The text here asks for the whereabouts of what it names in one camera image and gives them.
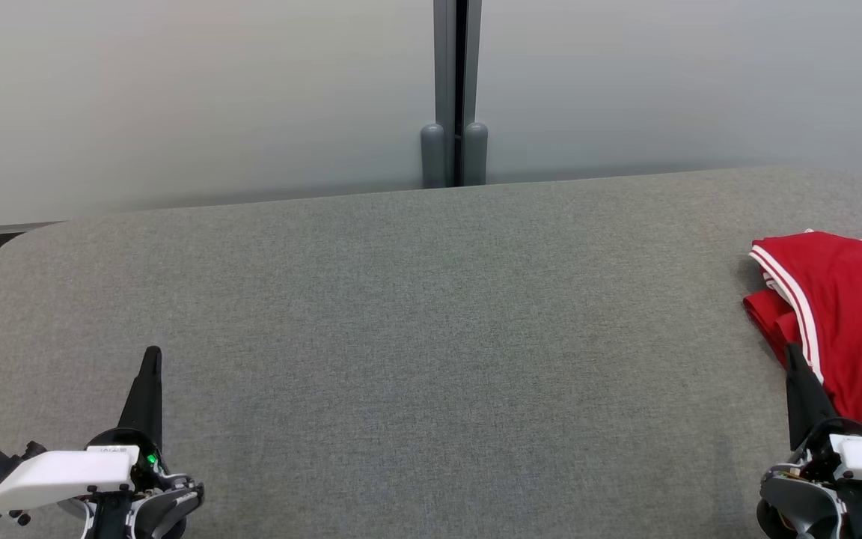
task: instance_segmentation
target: gray fabric table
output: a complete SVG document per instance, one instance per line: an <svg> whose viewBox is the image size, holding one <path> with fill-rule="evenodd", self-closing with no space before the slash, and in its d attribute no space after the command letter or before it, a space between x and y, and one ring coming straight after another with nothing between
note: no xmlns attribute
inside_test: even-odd
<svg viewBox="0 0 862 539"><path fill-rule="evenodd" d="M186 537L757 537L789 454L753 239L862 180L745 168L112 215L0 250L0 449L112 427L150 344ZM2 537L78 537L57 508Z"/></svg>

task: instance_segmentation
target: gray vertical post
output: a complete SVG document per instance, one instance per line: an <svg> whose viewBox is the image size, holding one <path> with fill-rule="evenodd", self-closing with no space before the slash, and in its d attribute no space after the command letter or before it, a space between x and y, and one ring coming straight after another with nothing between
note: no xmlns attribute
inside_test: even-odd
<svg viewBox="0 0 862 539"><path fill-rule="evenodd" d="M448 187L446 147L447 137L444 127L438 124L424 126L421 130L421 171L425 189Z"/></svg>
<svg viewBox="0 0 862 539"><path fill-rule="evenodd" d="M480 122L472 122L465 127L462 137L462 153L464 154L465 185L483 185L486 182L486 163L488 163L488 126Z"/></svg>
<svg viewBox="0 0 862 539"><path fill-rule="evenodd" d="M441 187L454 186L454 86L457 83L457 45L455 36L458 25L458 3L457 0L434 0L434 86L435 86L435 122L441 127L441 158L442 171L444 172L444 184ZM433 147L432 153L438 158L438 133L431 129L425 135L421 130L421 150L424 154L425 136ZM429 183L437 184L440 178L434 176L434 180L428 181L425 177L425 187Z"/></svg>
<svg viewBox="0 0 862 539"><path fill-rule="evenodd" d="M481 2L468 0L468 39L465 41L464 118L462 119L462 184L486 183L488 127L474 118L478 95L478 52L481 48Z"/></svg>

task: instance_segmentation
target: white stripe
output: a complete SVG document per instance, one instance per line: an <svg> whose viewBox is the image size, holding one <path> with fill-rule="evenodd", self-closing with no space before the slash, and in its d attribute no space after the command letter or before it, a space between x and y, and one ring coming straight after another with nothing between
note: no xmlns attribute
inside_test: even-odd
<svg viewBox="0 0 862 539"><path fill-rule="evenodd" d="M813 373L817 375L820 383L824 382L824 375L820 372L820 349L817 342L817 324L813 319L813 311L810 310L810 303L807 301L807 294L804 294L803 289L797 283L783 266L780 265L774 257L770 256L762 246L754 246L751 249L750 256L763 267L766 272L771 275L780 277L776 279L774 285L777 287L777 292L793 307L797 313L797 324L800 324L801 333L804 333L804 358L807 358L807 364L813 369ZM783 289L783 283L786 283L790 290Z"/></svg>
<svg viewBox="0 0 862 539"><path fill-rule="evenodd" d="M790 298L787 297L787 290L784 290L783 287L780 286L780 283L777 283L777 279L770 276L770 273L763 273L763 284L767 285L768 289L776 291L777 296L783 298L783 301L786 301L788 304L792 304Z"/></svg>

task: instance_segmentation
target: folded cloth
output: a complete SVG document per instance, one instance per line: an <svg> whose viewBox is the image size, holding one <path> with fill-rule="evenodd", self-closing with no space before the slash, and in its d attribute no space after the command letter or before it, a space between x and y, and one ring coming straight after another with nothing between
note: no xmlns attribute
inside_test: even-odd
<svg viewBox="0 0 862 539"><path fill-rule="evenodd" d="M783 346L801 342L837 412L862 421L862 241L807 232L757 240L750 255L768 289L745 307L777 358L786 366Z"/></svg>
<svg viewBox="0 0 862 539"><path fill-rule="evenodd" d="M797 314L793 307L772 289L757 291L743 298L743 307L767 340L780 364L786 368L787 361L783 351L790 342L801 341L800 326L797 324Z"/></svg>

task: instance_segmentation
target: white wall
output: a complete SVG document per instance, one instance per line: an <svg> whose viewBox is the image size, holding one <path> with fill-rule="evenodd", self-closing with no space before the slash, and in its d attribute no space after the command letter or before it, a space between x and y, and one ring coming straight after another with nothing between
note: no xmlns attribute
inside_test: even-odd
<svg viewBox="0 0 862 539"><path fill-rule="evenodd" d="M0 0L0 225L420 186L432 2Z"/></svg>
<svg viewBox="0 0 862 539"><path fill-rule="evenodd" d="M862 0L483 0L488 181L862 174Z"/></svg>

